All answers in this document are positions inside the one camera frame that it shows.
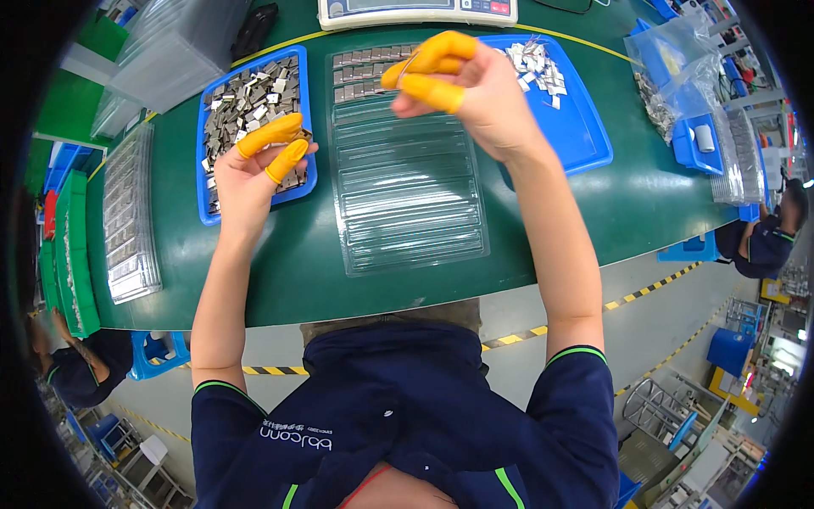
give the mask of worker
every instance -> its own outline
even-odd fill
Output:
[[[383,76],[400,89],[394,113],[456,115],[517,190],[548,315],[528,407],[489,389],[472,330],[388,316],[310,340],[310,377],[270,412],[251,399],[241,358],[253,249],[277,184],[318,149],[304,140],[263,149],[293,139],[294,113],[215,163],[221,231],[191,337],[202,508],[585,509],[618,500],[599,266],[562,165],[505,56],[455,32],[417,52],[407,69],[405,61]],[[287,298],[284,288],[278,298]]]
[[[57,348],[46,329],[31,320],[31,360],[66,404],[90,408],[107,399],[133,366],[129,331],[100,329],[84,340],[71,335],[65,317],[54,307],[51,321],[59,338],[67,343]]]
[[[735,263],[751,279],[775,279],[789,260],[794,238],[808,219],[808,197],[799,178],[786,182],[781,202],[769,213],[760,204],[760,219],[735,221],[715,230],[715,242],[723,258]]]

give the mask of white roll of tape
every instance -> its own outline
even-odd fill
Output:
[[[715,143],[712,141],[712,130],[709,125],[699,125],[695,128],[695,142],[701,152],[715,151]]]

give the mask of digital scale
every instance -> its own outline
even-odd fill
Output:
[[[513,27],[517,0],[317,0],[323,30],[446,21]]]

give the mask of navy blue shirt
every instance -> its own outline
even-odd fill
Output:
[[[746,241],[747,257],[737,251],[746,222],[735,221],[716,230],[716,245],[722,256],[735,262],[738,272],[747,278],[773,278],[789,260],[794,246],[794,235],[780,229],[780,207],[775,213],[755,225]]]
[[[337,507],[378,462],[459,507],[613,507],[613,388],[591,347],[552,357],[525,412],[478,371],[478,336],[384,323],[305,349],[312,375],[271,413],[221,381],[192,398],[199,506]]]
[[[102,382],[97,381],[90,364],[72,346],[53,352],[54,364],[48,369],[46,380],[73,408],[97,406],[133,367],[133,346],[128,331],[100,329],[82,340],[82,344],[105,363],[110,375]]]

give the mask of yellow black hazard tape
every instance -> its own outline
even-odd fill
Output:
[[[619,308],[619,307],[621,307],[621,306],[623,306],[625,304],[633,302],[634,300],[638,299],[639,297],[645,296],[645,295],[647,295],[648,293],[651,293],[651,292],[655,292],[659,288],[661,288],[661,287],[663,287],[665,285],[668,285],[669,283],[672,283],[673,281],[680,278],[684,274],[687,274],[692,269],[698,267],[702,263],[703,263],[703,261],[696,261],[692,265],[686,266],[685,268],[679,270],[675,274],[668,275],[666,278],[662,279],[661,281],[656,281],[655,283],[653,283],[653,284],[651,284],[651,285],[649,285],[647,287],[644,287],[641,290],[630,293],[630,294],[628,294],[628,295],[626,295],[626,296],[624,296],[621,299],[618,299],[616,301],[608,302],[608,303],[606,303],[606,304],[604,304],[602,306],[602,312],[605,313],[607,311],[611,311],[613,309]],[[500,348],[501,346],[506,346],[507,344],[513,344],[513,343],[517,343],[517,342],[523,341],[523,340],[530,340],[533,337],[538,337],[538,336],[542,336],[544,334],[547,334],[548,331],[549,331],[548,326],[542,325],[542,326],[539,326],[539,327],[534,327],[533,329],[529,329],[527,331],[515,332],[514,334],[509,334],[508,336],[504,336],[502,338],[497,338],[496,340],[484,341],[483,343],[480,344],[480,349],[485,352],[486,350],[492,350],[492,349],[495,349],[495,348]]]
[[[180,367],[191,368],[190,363]],[[244,366],[243,373],[246,375],[307,375],[308,372],[302,366]]]
[[[144,418],[143,418],[141,415],[139,415],[139,414],[137,414],[137,413],[133,412],[132,410],[129,410],[129,409],[124,408],[122,405],[116,405],[116,406],[118,406],[119,408],[121,408],[121,409],[122,409],[122,411],[124,411],[124,412],[125,412],[127,415],[130,415],[130,416],[132,416],[132,417],[135,417],[136,419],[138,419],[138,420],[142,421],[143,423],[147,423],[147,424],[149,424],[150,426],[152,426],[153,428],[155,428],[155,429],[157,429],[157,430],[159,430],[159,431],[161,431],[161,432],[165,432],[165,433],[167,433],[167,434],[168,434],[168,435],[170,435],[171,437],[176,437],[178,440],[183,440],[184,442],[189,442],[189,443],[192,443],[192,440],[190,440],[189,438],[184,437],[183,435],[179,435],[178,433],[171,432],[171,431],[169,431],[167,428],[164,428],[164,427],[162,427],[162,426],[159,426],[158,424],[156,424],[156,423],[154,423],[154,422],[152,422],[152,421],[150,421],[150,420],[144,419]]]
[[[606,311],[611,311],[613,309],[617,309],[625,304],[633,302],[634,300],[638,299],[639,297],[645,296],[651,292],[655,292],[659,288],[672,283],[676,279],[680,278],[684,274],[687,274],[692,269],[695,269],[699,265],[701,265],[702,261],[696,261],[695,263],[686,266],[685,268],[679,270],[675,274],[670,274],[666,278],[656,281],[655,283],[642,288],[636,292],[628,294],[617,301],[611,301],[602,306],[602,312],[605,313]],[[489,340],[484,341],[480,344],[480,348],[482,351],[492,350],[495,348],[499,348],[501,346],[506,346],[507,344],[517,343],[523,340],[529,340],[533,337],[544,336],[549,331],[547,325],[541,325],[539,327],[534,327],[533,329],[529,329],[527,331],[516,332],[514,334],[510,334],[508,336],[504,336],[502,338],[497,338],[496,340]],[[189,362],[184,365],[184,367],[190,367]],[[247,375],[307,375],[308,372],[302,366],[244,366],[243,373]]]
[[[713,314],[712,314],[712,316],[710,316],[710,319],[709,319],[709,320],[707,320],[707,321],[706,321],[706,322],[705,322],[705,323],[704,323],[704,324],[701,326],[701,328],[700,328],[700,329],[698,329],[698,330],[695,332],[695,334],[691,335],[687,341],[685,341],[684,343],[682,343],[682,344],[681,344],[681,346],[680,346],[680,347],[678,347],[678,348],[676,349],[676,351],[674,351],[674,352],[673,352],[673,353],[671,353],[670,355],[667,355],[667,358],[666,358],[666,359],[664,359],[664,360],[663,360],[663,361],[661,361],[660,363],[658,363],[658,364],[656,364],[655,366],[653,366],[653,368],[652,368],[652,369],[650,369],[650,370],[648,370],[648,371],[647,371],[647,372],[646,372],[644,375],[640,376],[639,378],[637,378],[636,380],[634,380],[632,383],[627,384],[627,385],[625,385],[624,387],[622,387],[621,389],[619,389],[618,391],[616,391],[616,392],[614,393],[613,397],[617,397],[617,396],[621,396],[622,394],[625,394],[625,393],[626,393],[626,392],[627,392],[627,391],[628,391],[628,390],[631,388],[631,386],[632,386],[632,385],[634,385],[634,384],[638,384],[638,383],[639,383],[640,381],[642,381],[643,379],[645,379],[645,378],[647,378],[648,376],[652,375],[654,371],[658,370],[658,369],[659,369],[661,366],[664,366],[665,364],[667,364],[667,363],[670,361],[670,359],[672,359],[672,358],[674,358],[676,355],[678,355],[678,353],[679,353],[681,350],[683,350],[683,349],[687,348],[687,345],[688,345],[688,344],[690,344],[690,343],[692,342],[692,340],[694,340],[695,338],[697,338],[697,337],[698,337],[698,334],[701,334],[701,331],[703,331],[704,329],[706,329],[706,328],[707,328],[707,326],[709,326],[709,324],[710,324],[710,323],[712,323],[712,320],[715,320],[715,317],[716,317],[716,316],[718,316],[718,313],[720,313],[720,312],[721,312],[721,310],[723,310],[723,308],[724,308],[724,307],[725,307],[725,306],[726,306],[726,305],[729,303],[729,299],[731,299],[731,298],[734,296],[735,292],[737,292],[737,290],[738,290],[738,289],[741,287],[741,284],[742,284],[742,283],[739,283],[739,284],[738,284],[738,285],[735,287],[735,289],[732,291],[732,294],[726,298],[726,300],[724,301],[724,303],[723,303],[722,305],[720,305],[720,307],[719,307],[718,309],[716,309],[715,313],[713,313]]]

